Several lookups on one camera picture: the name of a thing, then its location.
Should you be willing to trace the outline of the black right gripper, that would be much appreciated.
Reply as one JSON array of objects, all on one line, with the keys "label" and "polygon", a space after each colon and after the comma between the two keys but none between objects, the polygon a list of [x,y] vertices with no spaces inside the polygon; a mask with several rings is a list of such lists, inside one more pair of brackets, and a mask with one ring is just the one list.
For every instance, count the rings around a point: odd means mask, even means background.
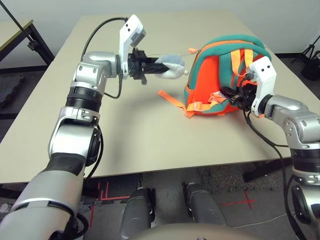
[{"label": "black right gripper", "polygon": [[221,88],[221,93],[226,97],[230,97],[229,103],[237,105],[240,110],[251,110],[256,98],[256,92],[257,85],[252,83],[246,83],[239,87],[239,91],[228,87]]}]

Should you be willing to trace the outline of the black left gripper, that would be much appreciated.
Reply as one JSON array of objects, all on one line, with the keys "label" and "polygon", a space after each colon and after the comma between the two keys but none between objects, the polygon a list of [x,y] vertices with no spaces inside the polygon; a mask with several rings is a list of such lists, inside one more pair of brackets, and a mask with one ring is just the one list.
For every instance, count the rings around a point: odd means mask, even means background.
[{"label": "black left gripper", "polygon": [[143,66],[146,65],[147,74],[162,74],[169,70],[163,63],[155,63],[158,57],[147,57],[143,50],[134,48],[128,54],[128,74],[134,80],[140,80],[142,85],[147,84]]}]

